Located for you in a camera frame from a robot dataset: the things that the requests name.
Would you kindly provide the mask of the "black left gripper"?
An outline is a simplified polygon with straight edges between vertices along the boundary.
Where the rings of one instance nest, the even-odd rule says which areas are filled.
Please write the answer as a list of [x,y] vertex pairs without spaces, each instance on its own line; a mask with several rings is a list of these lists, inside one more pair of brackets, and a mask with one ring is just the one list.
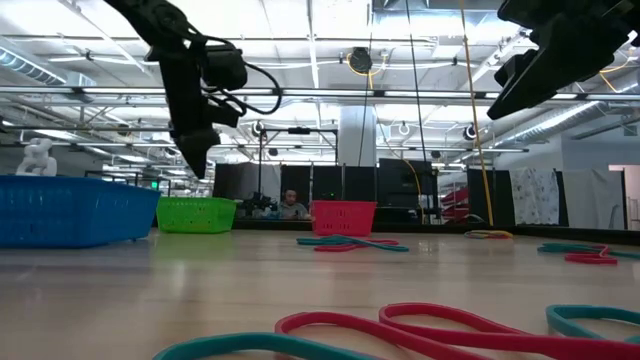
[[221,144],[219,133],[212,128],[214,123],[236,127],[240,112],[225,100],[210,102],[205,96],[205,87],[210,87],[202,78],[204,65],[203,42],[186,47],[177,42],[170,46],[152,45],[147,53],[149,61],[160,65],[165,98],[170,113],[170,132],[186,163],[198,179],[203,179],[207,170],[207,153],[213,146]]

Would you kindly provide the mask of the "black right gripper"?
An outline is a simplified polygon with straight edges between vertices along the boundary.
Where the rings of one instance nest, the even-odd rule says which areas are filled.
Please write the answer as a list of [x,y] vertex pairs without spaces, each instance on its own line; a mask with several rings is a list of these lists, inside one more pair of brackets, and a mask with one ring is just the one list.
[[[514,55],[494,74],[502,91],[488,110],[492,119],[535,107],[595,75],[613,62],[629,32],[640,33],[640,0],[503,0],[497,14],[534,30],[538,47]],[[604,23],[548,24],[558,16]]]

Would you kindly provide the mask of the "dark grey partition panel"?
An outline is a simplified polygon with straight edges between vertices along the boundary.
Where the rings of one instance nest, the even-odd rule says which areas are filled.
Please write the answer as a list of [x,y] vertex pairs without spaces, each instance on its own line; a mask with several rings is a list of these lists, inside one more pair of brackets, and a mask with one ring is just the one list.
[[239,163],[215,167],[213,197],[246,200],[259,192],[275,199],[280,189],[281,169],[277,165]]

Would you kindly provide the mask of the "green plastic basket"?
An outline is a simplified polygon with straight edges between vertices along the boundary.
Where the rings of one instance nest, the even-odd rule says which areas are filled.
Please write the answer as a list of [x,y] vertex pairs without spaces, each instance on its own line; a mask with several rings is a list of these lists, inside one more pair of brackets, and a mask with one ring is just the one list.
[[235,213],[233,200],[214,197],[161,197],[156,209],[158,228],[181,234],[229,232]]

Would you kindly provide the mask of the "long ceiling light strip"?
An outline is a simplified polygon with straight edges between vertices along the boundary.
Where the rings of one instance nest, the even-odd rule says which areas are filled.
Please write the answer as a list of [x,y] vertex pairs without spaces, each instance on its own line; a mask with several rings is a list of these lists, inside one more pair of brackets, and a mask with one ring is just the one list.
[[[57,86],[0,86],[0,94],[87,94],[87,95],[164,95],[160,87],[126,88],[126,87],[57,87]],[[424,99],[466,99],[468,92],[463,91],[404,91],[404,90],[352,90],[352,89],[286,89],[244,88],[231,91],[239,96],[293,96],[293,97],[337,97],[337,98],[409,98],[418,95]],[[560,93],[552,97],[553,101],[590,101],[606,100],[620,94],[636,94],[630,91],[623,93]]]

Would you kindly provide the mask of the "horizontal ceiling pipe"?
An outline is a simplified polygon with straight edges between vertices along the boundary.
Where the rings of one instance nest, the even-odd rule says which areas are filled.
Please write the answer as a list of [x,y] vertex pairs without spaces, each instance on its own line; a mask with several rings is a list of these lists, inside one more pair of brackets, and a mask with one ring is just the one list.
[[0,125],[0,131],[82,131],[82,132],[176,132],[173,128],[162,127],[38,127],[38,126],[10,126]]

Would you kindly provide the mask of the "person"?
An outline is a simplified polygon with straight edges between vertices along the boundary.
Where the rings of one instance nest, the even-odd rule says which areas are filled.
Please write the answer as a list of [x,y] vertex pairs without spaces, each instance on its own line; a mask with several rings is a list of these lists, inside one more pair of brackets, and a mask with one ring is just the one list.
[[295,190],[286,190],[284,198],[279,204],[280,218],[283,220],[309,220],[310,213],[306,207],[297,201]]

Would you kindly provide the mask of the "black partition panel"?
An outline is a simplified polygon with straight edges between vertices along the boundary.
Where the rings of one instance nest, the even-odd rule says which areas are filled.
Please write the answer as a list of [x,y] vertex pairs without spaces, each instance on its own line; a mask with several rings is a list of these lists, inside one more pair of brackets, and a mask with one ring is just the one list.
[[377,168],[378,204],[383,207],[433,206],[437,177],[431,162],[382,158]]
[[[490,169],[486,172],[486,175],[494,224],[499,227],[514,226],[515,215],[509,172],[506,170]],[[470,213],[488,221],[482,171],[479,169],[468,170],[467,185],[469,190],[468,202]]]
[[[311,203],[314,200],[345,200],[375,202],[376,195],[376,171],[373,167],[350,166],[316,166],[313,169],[313,190],[310,203],[303,203],[302,193],[307,186],[305,173],[307,166],[291,166],[290,175],[293,183],[302,182],[302,189],[295,190],[297,201],[303,204],[310,213]],[[286,178],[285,167],[281,167],[281,191],[284,188]]]

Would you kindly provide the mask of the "blue plastic basket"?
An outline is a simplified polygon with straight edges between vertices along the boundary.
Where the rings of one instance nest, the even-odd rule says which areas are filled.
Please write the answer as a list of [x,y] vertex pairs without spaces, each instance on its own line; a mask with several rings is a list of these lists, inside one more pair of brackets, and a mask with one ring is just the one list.
[[92,178],[0,176],[0,248],[87,248],[144,238],[160,193]]

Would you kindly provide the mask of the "white patterned cloth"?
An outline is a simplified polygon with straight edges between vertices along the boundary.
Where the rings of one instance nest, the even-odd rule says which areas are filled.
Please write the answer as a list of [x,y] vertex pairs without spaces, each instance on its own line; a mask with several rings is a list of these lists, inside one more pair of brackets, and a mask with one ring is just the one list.
[[520,168],[509,171],[517,225],[558,225],[560,192],[553,170]]

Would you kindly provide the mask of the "grey hanging cloth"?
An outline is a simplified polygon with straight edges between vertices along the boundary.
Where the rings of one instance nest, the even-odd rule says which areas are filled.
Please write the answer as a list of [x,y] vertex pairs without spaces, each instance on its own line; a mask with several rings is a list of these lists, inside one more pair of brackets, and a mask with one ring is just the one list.
[[564,192],[571,228],[624,230],[622,173],[565,170]]

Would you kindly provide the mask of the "white building pillar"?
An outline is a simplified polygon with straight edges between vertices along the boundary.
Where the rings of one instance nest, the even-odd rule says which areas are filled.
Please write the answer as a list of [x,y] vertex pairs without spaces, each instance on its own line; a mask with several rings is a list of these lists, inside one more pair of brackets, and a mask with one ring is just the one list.
[[377,118],[373,106],[344,106],[338,123],[340,165],[373,167],[376,164]]

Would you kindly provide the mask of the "red plastic basket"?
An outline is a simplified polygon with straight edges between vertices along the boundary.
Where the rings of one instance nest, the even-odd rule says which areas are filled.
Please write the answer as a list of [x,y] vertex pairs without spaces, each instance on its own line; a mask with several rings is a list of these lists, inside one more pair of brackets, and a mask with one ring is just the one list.
[[319,236],[369,236],[377,203],[366,201],[314,200],[312,231]]

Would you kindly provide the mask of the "white robot figure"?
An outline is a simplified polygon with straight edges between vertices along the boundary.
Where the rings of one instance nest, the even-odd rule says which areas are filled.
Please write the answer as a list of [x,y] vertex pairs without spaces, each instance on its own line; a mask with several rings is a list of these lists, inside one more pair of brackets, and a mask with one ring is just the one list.
[[16,170],[19,176],[57,175],[57,160],[49,155],[53,141],[48,138],[32,138],[24,148],[24,157]]

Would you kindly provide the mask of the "red storage rack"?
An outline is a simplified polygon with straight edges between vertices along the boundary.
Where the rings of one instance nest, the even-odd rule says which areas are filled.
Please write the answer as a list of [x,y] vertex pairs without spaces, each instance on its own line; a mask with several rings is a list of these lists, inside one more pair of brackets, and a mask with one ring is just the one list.
[[442,205],[441,217],[446,223],[465,223],[470,214],[469,188],[463,186],[445,195]]

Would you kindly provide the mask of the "silver ceiling duct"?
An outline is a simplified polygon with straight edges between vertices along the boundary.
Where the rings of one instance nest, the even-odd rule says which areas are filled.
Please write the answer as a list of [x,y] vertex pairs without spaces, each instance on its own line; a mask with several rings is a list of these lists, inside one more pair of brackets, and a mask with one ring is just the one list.
[[620,94],[606,100],[590,100],[567,108],[549,110],[504,133],[494,144],[506,148],[518,143],[531,143],[564,130],[595,120],[618,104],[640,104],[640,94]]
[[2,46],[0,46],[0,67],[10,69],[45,85],[63,86],[66,84],[63,77]]

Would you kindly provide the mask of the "black frame stand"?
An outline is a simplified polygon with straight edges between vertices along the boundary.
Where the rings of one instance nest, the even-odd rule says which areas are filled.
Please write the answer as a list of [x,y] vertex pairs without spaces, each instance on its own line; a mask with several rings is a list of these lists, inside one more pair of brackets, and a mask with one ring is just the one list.
[[[283,129],[269,129],[269,128],[261,128],[258,131],[258,140],[259,140],[259,149],[258,149],[258,188],[256,194],[259,194],[260,197],[263,197],[263,187],[262,187],[262,172],[263,172],[263,152],[266,146],[274,140],[280,133],[283,132]],[[290,135],[310,135],[310,134],[319,134],[322,139],[324,139],[330,146],[333,147],[334,152],[337,152],[337,140],[338,140],[338,131],[331,129],[310,129],[306,127],[290,127],[286,129],[286,132]],[[307,172],[305,175],[307,186],[306,191],[302,193],[303,195],[303,203],[308,206],[310,203],[310,199],[312,197],[313,190],[313,169],[315,163],[313,161],[309,162],[309,165],[306,167]],[[280,205],[281,202],[286,199],[286,193],[290,190],[291,186],[293,186],[294,190],[302,189],[302,182],[298,184],[293,183],[293,177],[290,175],[291,165],[287,165],[284,162],[279,163],[280,167],[285,167],[286,170],[286,178],[284,183],[284,188],[282,189],[279,200],[275,204],[272,211],[264,216],[264,219],[269,220],[282,220]]]

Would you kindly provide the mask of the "black table frame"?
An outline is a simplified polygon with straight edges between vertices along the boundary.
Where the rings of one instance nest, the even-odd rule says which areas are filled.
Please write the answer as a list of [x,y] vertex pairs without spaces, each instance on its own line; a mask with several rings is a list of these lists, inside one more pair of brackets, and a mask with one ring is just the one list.
[[[312,230],[310,222],[279,220],[236,220],[233,230],[306,231]],[[418,225],[408,223],[374,223],[371,233],[398,234],[460,234],[484,229],[482,224],[471,225]],[[514,236],[530,236],[559,240],[575,240],[591,243],[640,247],[640,231],[582,229],[559,226],[507,226],[501,227]]]

